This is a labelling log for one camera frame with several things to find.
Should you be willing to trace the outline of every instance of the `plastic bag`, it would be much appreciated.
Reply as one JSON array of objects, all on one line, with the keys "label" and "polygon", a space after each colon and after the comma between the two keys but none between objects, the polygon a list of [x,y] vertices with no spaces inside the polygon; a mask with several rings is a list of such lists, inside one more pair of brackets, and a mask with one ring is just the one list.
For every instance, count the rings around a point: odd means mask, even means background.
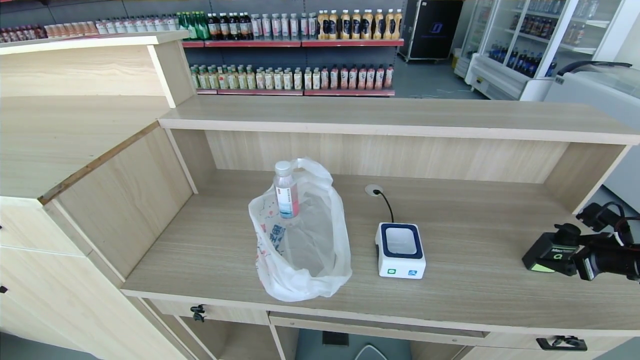
[{"label": "plastic bag", "polygon": [[249,203],[258,237],[255,266],[264,289],[282,301],[331,297],[351,277],[344,208],[333,178],[319,163],[292,160],[300,212],[282,219],[274,186]]}]

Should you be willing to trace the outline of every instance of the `cabinet door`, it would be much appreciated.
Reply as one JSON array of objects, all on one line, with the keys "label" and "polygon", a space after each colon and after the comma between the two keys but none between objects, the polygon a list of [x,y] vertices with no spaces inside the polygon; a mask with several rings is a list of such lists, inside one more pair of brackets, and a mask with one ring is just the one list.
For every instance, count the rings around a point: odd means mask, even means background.
[{"label": "cabinet door", "polygon": [[0,275],[8,288],[0,323],[16,335],[29,338],[30,325],[40,322],[38,329],[59,334],[45,332],[48,342],[76,344],[101,359],[184,359],[84,256],[3,247]]}]

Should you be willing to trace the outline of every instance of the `black cable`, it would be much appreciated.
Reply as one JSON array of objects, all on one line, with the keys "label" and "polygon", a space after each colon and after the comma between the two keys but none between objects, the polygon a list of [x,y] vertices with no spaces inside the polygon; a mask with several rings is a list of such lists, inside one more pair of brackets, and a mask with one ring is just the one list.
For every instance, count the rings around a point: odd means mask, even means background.
[{"label": "black cable", "polygon": [[375,195],[382,195],[382,197],[385,199],[385,202],[387,203],[387,206],[389,207],[389,212],[391,213],[391,222],[395,222],[394,221],[394,211],[391,210],[391,205],[389,205],[389,200],[387,200],[387,197],[385,196],[385,194],[383,194],[380,190],[375,189],[373,190],[373,193]]}]

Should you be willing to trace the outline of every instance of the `drawer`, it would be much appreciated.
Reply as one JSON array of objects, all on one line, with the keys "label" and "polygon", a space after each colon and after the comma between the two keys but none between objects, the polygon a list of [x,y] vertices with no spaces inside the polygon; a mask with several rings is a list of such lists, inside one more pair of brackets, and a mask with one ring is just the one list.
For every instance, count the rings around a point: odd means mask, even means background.
[{"label": "drawer", "polygon": [[[487,335],[486,339],[482,343],[482,346],[502,348],[528,348],[540,350],[540,346],[536,341],[537,338],[545,338],[548,339],[549,343],[552,343],[555,336],[491,332],[489,335]],[[631,339],[626,337],[613,336],[577,336],[577,338],[585,341],[589,351],[608,351]]]},{"label": "drawer", "polygon": [[[195,302],[179,302],[169,300],[149,299],[162,314],[193,317],[191,308],[198,306]],[[265,310],[247,309],[243,307],[228,307],[217,305],[203,305],[204,316],[210,320],[222,320],[226,322],[254,323],[257,325],[269,325],[269,316]]]},{"label": "drawer", "polygon": [[517,348],[467,347],[452,360],[593,360],[606,351],[544,351]]},{"label": "drawer", "polygon": [[269,319],[273,325],[282,327],[345,332],[348,334],[379,336],[382,338],[450,343],[456,345],[478,345],[484,341],[486,335],[486,333],[481,331],[443,329],[439,327],[401,325],[396,323],[328,318],[323,316],[294,315],[273,311],[269,313]]}]

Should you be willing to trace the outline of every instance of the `drawer handle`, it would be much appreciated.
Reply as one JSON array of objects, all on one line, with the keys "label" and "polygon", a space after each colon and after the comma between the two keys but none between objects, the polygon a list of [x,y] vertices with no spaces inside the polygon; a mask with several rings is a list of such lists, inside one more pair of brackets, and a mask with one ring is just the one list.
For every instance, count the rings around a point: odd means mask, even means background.
[{"label": "drawer handle", "polygon": [[547,351],[587,351],[587,343],[575,336],[556,336],[551,344],[546,338],[537,338],[536,341],[542,350]]},{"label": "drawer handle", "polygon": [[190,309],[193,312],[193,319],[195,321],[201,321],[204,322],[204,318],[205,316],[204,314],[204,307],[202,307],[202,305],[198,305],[198,306],[191,306]]}]

